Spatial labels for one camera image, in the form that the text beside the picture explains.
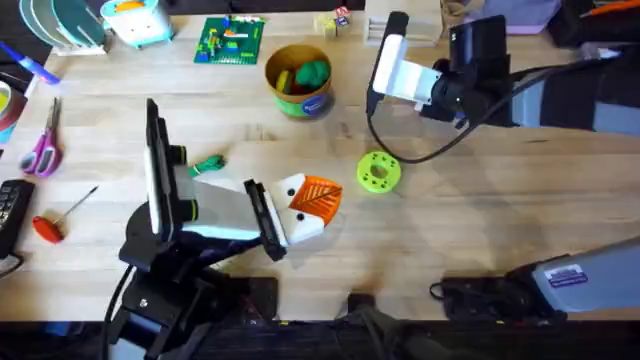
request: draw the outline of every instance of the green toy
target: green toy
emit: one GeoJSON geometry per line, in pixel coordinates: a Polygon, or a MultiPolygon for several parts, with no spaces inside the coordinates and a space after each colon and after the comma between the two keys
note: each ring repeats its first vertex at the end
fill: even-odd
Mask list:
{"type": "Polygon", "coordinates": [[[208,18],[193,62],[255,65],[263,28],[264,19],[255,16],[208,18]]]}
{"type": "Polygon", "coordinates": [[[400,181],[400,163],[384,151],[374,151],[363,156],[356,170],[358,182],[365,189],[384,194],[393,190],[400,181]]]}
{"type": "Polygon", "coordinates": [[[296,72],[296,84],[318,89],[329,79],[329,64],[315,60],[304,63],[296,72]]]}
{"type": "Polygon", "coordinates": [[[191,166],[189,168],[189,176],[196,177],[206,171],[220,170],[225,164],[226,161],[221,155],[214,155],[204,162],[191,166]]]}

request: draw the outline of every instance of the scissors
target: scissors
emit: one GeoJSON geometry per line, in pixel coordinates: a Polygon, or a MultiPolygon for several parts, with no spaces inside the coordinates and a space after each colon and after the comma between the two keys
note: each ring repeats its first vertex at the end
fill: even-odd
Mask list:
{"type": "Polygon", "coordinates": [[[56,144],[56,127],[60,118],[60,99],[54,98],[49,110],[49,118],[44,128],[44,133],[30,153],[20,162],[20,169],[25,174],[33,174],[39,177],[51,175],[60,165],[62,152],[56,144]]]}

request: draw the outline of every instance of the green ring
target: green ring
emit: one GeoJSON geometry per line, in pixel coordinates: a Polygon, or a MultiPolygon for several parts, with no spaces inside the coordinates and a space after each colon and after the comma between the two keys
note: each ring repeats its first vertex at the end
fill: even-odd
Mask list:
{"type": "Polygon", "coordinates": [[[276,104],[278,105],[278,109],[280,109],[283,113],[291,116],[297,117],[309,117],[309,114],[305,113],[302,110],[301,104],[293,104],[290,102],[286,102],[279,97],[276,97],[276,104]]]}
{"type": "Polygon", "coordinates": [[[384,151],[373,151],[363,156],[358,162],[356,170],[358,182],[365,189],[377,193],[384,194],[393,190],[400,182],[402,177],[402,169],[398,160],[384,151]],[[376,177],[371,172],[371,168],[377,166],[384,169],[387,174],[384,177],[376,177]]]}

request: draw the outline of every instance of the pink scissors handle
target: pink scissors handle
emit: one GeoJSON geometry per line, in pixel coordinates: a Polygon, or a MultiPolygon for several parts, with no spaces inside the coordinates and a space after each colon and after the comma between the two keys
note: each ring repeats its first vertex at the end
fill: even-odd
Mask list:
{"type": "Polygon", "coordinates": [[[52,129],[47,130],[44,139],[44,146],[34,171],[35,175],[40,177],[51,175],[58,168],[62,159],[62,153],[56,147],[55,135],[52,129]]]}
{"type": "Polygon", "coordinates": [[[25,156],[20,162],[20,169],[25,174],[33,174],[36,171],[36,166],[40,161],[40,154],[42,154],[42,149],[44,148],[45,143],[45,134],[40,135],[40,139],[36,143],[36,146],[31,150],[30,153],[25,156]]]}

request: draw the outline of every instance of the blue marker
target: blue marker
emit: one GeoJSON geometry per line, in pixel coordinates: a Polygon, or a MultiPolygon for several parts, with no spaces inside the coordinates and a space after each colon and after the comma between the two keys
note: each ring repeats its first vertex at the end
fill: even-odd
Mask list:
{"type": "Polygon", "coordinates": [[[0,41],[0,48],[2,48],[7,54],[9,54],[9,56],[11,56],[13,60],[18,62],[18,64],[22,65],[22,67],[24,67],[25,69],[31,71],[34,75],[38,76],[47,84],[55,85],[60,82],[60,79],[58,79],[55,75],[45,70],[42,67],[42,65],[31,60],[31,58],[26,57],[20,54],[19,52],[14,51],[2,41],[0,41]]]}

